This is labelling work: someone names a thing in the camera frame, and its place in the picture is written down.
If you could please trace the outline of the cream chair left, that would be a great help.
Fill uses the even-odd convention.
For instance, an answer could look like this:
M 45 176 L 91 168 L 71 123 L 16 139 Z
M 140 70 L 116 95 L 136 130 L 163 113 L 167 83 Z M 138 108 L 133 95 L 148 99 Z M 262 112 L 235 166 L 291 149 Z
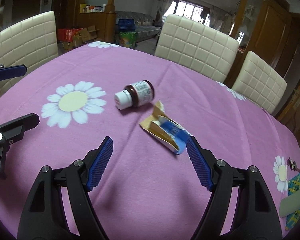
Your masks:
M 5 67 L 23 64 L 30 74 L 58 57 L 53 11 L 20 21 L 0 32 L 0 63 Z

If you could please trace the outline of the dark brown medicine bottle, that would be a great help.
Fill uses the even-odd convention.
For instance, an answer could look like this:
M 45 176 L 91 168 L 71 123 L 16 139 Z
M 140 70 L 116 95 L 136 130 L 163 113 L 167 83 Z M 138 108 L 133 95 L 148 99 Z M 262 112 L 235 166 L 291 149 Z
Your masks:
M 142 80 L 127 85 L 120 92 L 115 93 L 115 105 L 119 110 L 136 108 L 150 103 L 155 96 L 153 85 L 148 80 Z

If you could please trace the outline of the red gift bag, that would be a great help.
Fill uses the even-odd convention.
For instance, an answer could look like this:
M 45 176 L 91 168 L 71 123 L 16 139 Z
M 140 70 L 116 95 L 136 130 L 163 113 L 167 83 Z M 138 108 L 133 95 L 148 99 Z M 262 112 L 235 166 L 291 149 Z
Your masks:
M 57 29 L 57 40 L 60 42 L 72 42 L 73 36 L 79 33 L 82 28 L 60 28 Z

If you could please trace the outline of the purple floral tablecloth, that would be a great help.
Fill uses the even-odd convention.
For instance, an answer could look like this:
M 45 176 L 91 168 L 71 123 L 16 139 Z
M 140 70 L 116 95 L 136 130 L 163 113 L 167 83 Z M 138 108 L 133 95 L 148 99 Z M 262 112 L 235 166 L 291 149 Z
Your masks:
M 300 168 L 293 133 L 225 85 L 174 62 L 95 43 L 23 77 L 0 98 L 0 124 L 36 113 L 0 180 L 0 219 L 18 230 L 40 169 L 69 166 L 111 137 L 113 154 L 89 196 L 110 239 L 190 239 L 210 198 L 186 152 L 159 139 L 194 135 L 229 165 L 260 170 L 276 205 Z

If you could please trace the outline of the grey green flat case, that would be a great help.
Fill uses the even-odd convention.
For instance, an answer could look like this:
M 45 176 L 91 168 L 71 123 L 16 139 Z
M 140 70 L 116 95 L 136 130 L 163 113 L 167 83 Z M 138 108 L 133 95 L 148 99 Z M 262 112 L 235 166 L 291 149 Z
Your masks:
M 283 218 L 300 209 L 300 189 L 283 198 L 280 203 L 279 217 Z

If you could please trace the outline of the cream chair right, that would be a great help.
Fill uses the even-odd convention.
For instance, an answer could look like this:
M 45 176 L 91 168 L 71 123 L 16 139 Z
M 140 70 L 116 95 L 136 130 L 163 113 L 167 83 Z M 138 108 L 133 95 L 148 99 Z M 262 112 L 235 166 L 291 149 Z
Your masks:
M 266 61 L 249 51 L 231 89 L 271 114 L 286 88 L 286 81 Z

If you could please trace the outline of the brown cardboard box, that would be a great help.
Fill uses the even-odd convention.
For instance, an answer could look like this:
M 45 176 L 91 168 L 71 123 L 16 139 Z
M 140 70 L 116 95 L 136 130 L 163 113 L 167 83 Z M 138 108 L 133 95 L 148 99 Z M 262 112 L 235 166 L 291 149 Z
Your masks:
M 94 25 L 80 29 L 73 37 L 73 47 L 78 48 L 97 39 L 98 29 Z

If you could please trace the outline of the beaded colourful tissue box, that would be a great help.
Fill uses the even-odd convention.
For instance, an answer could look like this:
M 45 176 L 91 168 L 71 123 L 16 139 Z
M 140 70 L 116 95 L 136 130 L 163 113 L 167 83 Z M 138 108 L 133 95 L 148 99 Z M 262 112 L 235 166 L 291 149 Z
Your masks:
M 285 230 L 292 229 L 300 219 L 300 173 L 288 182 L 292 213 L 287 215 Z

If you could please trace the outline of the wooden cabinet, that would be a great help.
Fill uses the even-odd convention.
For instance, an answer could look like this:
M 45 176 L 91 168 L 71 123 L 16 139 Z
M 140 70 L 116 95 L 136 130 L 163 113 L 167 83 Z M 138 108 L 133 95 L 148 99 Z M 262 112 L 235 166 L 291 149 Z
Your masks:
M 74 25 L 82 28 L 95 26 L 97 37 L 102 41 L 113 42 L 116 23 L 115 0 L 75 0 Z M 80 5 L 94 5 L 101 12 L 80 12 Z

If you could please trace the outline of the cream chair middle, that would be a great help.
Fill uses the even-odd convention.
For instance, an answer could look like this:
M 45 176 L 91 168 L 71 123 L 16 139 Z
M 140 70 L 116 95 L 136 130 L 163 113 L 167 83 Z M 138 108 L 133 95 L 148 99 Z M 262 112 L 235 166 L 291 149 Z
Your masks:
M 224 82 L 239 43 L 232 37 L 188 18 L 170 14 L 160 33 L 155 56 Z

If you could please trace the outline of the cream chair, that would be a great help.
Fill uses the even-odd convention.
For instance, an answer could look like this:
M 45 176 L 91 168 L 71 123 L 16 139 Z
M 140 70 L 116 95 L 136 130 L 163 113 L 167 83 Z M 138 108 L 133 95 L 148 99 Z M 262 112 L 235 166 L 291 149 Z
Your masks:
M 286 81 L 266 61 L 249 51 L 231 89 L 271 114 L 286 88 Z
M 53 11 L 20 21 L 0 32 L 0 63 L 5 67 L 23 64 L 30 74 L 58 57 Z
M 239 43 L 232 37 L 188 18 L 170 14 L 160 33 L 155 56 L 224 82 Z

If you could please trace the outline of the wooden door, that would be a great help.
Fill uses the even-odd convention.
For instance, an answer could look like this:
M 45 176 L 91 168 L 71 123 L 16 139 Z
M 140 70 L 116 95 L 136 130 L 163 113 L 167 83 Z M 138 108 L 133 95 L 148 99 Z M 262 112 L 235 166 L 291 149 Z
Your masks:
M 252 51 L 285 77 L 298 45 L 300 29 L 274 0 L 263 0 L 244 57 Z

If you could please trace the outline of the torn blue cardboard box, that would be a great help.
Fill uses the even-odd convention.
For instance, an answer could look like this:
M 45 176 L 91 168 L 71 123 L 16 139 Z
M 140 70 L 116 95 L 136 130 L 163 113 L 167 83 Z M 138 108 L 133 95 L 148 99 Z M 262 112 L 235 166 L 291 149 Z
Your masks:
M 161 101 L 155 103 L 152 114 L 142 120 L 139 125 L 176 155 L 183 153 L 186 142 L 191 136 L 183 126 L 166 115 Z

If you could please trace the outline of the small black hair clip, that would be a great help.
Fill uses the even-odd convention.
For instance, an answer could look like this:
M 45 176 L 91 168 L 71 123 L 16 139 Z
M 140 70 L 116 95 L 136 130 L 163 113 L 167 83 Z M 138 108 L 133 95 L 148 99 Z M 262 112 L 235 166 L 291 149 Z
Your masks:
M 290 167 L 292 171 L 300 173 L 300 169 L 297 167 L 296 162 L 292 158 L 287 159 L 287 165 Z

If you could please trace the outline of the green printed box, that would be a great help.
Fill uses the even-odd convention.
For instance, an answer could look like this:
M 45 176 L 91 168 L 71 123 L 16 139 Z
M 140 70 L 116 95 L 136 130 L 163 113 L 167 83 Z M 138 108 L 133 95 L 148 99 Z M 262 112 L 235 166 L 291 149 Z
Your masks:
M 137 33 L 134 31 L 121 32 L 119 33 L 119 39 L 120 39 L 119 44 L 122 47 L 134 49 L 136 37 L 137 37 Z

